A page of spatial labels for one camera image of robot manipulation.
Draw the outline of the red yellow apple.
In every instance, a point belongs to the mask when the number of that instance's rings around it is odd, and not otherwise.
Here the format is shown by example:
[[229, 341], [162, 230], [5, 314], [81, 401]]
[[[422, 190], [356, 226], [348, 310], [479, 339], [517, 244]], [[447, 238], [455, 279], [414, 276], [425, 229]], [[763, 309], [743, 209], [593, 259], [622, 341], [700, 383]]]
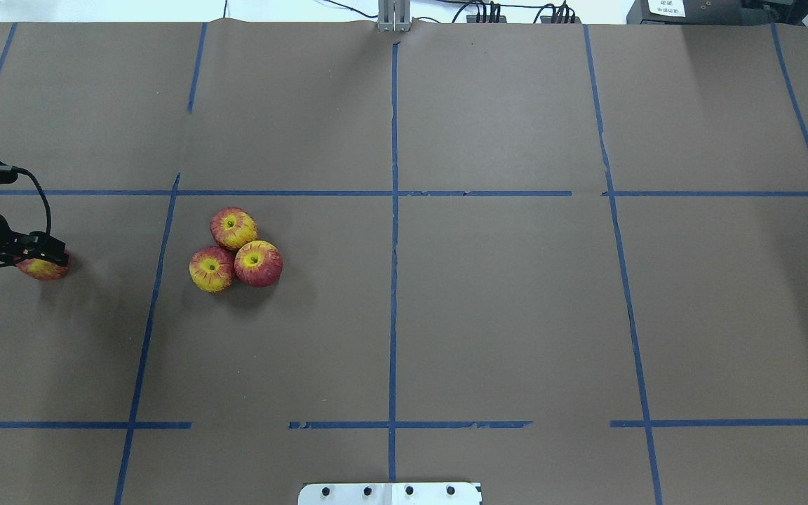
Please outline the red yellow apple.
[[64, 278], [70, 271], [72, 256], [68, 250], [65, 254], [67, 255], [67, 265], [65, 266], [46, 261], [45, 259], [32, 258], [16, 263], [15, 267], [29, 277], [38, 279], [38, 281], [55, 281], [55, 279]]
[[222, 292], [234, 283], [234, 256], [220, 246], [197, 250], [190, 258], [188, 269], [193, 284], [204, 292]]
[[236, 253], [245, 244], [257, 240], [259, 226], [249, 213], [238, 207], [227, 207], [216, 212], [210, 220], [214, 241], [225, 250]]
[[283, 257], [270, 242], [255, 240], [235, 252], [235, 276], [246, 285], [266, 288], [276, 284], [283, 272]]

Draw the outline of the far orange black adapter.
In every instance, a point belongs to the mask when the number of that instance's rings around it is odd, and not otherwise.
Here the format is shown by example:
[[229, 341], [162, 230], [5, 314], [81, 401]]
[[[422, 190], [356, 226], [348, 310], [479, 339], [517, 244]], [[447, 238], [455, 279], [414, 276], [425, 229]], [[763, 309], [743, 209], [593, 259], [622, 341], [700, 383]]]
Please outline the far orange black adapter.
[[474, 14], [466, 14], [465, 20], [472, 25], [502, 25], [507, 23], [506, 16], [502, 13], [502, 6], [497, 2], [473, 1], [469, 4], [475, 6]]

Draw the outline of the black desktop box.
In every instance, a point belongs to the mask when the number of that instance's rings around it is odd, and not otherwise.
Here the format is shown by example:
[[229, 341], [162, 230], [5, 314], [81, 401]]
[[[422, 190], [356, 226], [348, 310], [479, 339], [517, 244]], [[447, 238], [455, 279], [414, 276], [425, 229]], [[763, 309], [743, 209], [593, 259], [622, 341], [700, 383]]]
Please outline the black desktop box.
[[634, 1], [627, 25], [801, 25], [808, 1]]

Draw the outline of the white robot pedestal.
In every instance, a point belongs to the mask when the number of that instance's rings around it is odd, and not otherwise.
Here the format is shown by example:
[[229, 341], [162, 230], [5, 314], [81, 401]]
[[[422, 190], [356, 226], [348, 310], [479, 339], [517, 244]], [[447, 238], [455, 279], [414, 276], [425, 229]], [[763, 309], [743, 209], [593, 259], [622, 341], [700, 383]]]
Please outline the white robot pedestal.
[[298, 504], [482, 504], [480, 483], [310, 483]]

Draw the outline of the aluminium frame post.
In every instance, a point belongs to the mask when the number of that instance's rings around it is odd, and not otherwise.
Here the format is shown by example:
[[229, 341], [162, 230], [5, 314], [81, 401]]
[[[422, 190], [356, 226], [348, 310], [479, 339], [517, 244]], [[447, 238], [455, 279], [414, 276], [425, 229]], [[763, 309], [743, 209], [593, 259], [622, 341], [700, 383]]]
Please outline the aluminium frame post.
[[376, 25], [379, 32], [410, 32], [413, 23], [411, 0], [377, 1]]

